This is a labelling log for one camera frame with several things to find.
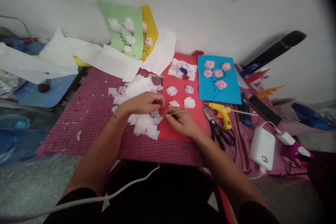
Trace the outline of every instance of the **yellow cardstock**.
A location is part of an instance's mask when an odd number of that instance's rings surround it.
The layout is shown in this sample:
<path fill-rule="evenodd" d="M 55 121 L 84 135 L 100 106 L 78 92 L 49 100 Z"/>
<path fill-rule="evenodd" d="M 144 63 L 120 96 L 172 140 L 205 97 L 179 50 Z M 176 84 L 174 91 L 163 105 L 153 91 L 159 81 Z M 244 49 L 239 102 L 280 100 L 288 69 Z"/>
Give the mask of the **yellow cardstock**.
<path fill-rule="evenodd" d="M 142 10 L 142 31 L 143 31 L 143 52 L 140 57 L 140 60 L 145 62 L 148 58 L 156 40 L 158 39 L 159 32 L 157 31 L 152 12 L 149 8 L 149 5 L 146 4 L 141 7 Z"/>

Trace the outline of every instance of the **floor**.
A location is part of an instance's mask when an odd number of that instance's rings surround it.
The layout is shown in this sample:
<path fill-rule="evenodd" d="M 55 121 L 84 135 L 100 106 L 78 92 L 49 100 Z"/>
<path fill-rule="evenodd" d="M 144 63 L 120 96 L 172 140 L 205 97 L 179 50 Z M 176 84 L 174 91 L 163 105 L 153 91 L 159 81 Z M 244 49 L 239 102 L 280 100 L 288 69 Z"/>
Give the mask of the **floor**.
<path fill-rule="evenodd" d="M 61 111 L 54 116 L 37 116 L 34 112 L 26 111 L 17 113 L 34 118 L 32 128 L 50 129 Z M 0 215 L 37 212 L 54 206 L 80 158 L 61 155 L 34 165 L 0 169 Z M 309 181 L 283 186 L 262 177 L 253 182 L 280 223 L 321 223 L 321 204 Z M 210 202 L 216 208 L 215 200 Z M 45 218 L 26 223 L 42 223 Z"/>

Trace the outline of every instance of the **person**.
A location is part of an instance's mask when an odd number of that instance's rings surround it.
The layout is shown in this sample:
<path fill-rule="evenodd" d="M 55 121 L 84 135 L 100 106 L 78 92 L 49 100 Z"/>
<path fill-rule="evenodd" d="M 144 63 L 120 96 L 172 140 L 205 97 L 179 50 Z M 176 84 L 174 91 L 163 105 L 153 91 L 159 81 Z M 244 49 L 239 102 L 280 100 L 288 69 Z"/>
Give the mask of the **person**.
<path fill-rule="evenodd" d="M 131 114 L 148 114 L 162 108 L 158 93 L 145 92 L 122 103 L 81 159 L 57 205 L 102 196 L 109 172 L 117 160 L 121 137 Z M 256 186 L 233 160 L 198 127 L 189 112 L 170 107 L 164 117 L 179 133 L 191 137 L 201 150 L 214 182 L 222 188 L 239 223 L 278 223 Z M 127 183 L 143 178 L 158 165 L 126 161 L 125 168 L 105 191 L 112 194 Z M 228 223 L 207 201 L 214 184 L 197 167 L 160 164 L 145 181 L 135 183 L 110 200 L 101 212 L 87 203 L 50 214 L 44 223 Z"/>

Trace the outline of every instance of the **white power bank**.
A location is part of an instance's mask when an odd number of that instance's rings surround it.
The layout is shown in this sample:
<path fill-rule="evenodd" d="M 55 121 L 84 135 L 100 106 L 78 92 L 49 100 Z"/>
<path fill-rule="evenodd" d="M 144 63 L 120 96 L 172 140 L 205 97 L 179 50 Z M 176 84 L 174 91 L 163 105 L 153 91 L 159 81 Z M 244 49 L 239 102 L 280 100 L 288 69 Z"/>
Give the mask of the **white power bank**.
<path fill-rule="evenodd" d="M 275 136 L 267 130 L 257 127 L 251 143 L 251 159 L 264 166 L 266 170 L 272 170 L 275 147 Z"/>

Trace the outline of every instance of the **black scissors handle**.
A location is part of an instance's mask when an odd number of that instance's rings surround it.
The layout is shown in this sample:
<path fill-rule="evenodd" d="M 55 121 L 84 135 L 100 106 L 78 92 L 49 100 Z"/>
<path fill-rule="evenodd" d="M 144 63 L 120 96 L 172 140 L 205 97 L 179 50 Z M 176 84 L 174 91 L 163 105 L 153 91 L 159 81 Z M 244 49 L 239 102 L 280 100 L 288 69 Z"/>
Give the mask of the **black scissors handle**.
<path fill-rule="evenodd" d="M 226 131 L 221 126 L 219 126 L 218 123 L 216 123 L 216 121 L 213 119 L 210 120 L 210 125 L 211 125 L 211 131 L 212 131 L 212 140 L 215 142 L 215 139 L 217 139 L 223 151 L 226 150 L 226 147 L 222 139 L 224 139 L 224 141 L 229 146 L 235 146 L 236 141 L 235 141 L 235 134 L 233 131 L 231 131 L 233 133 L 233 135 L 231 135 L 228 131 Z M 228 134 L 229 137 L 232 139 L 232 141 L 229 141 L 229 139 L 227 138 L 225 134 Z"/>

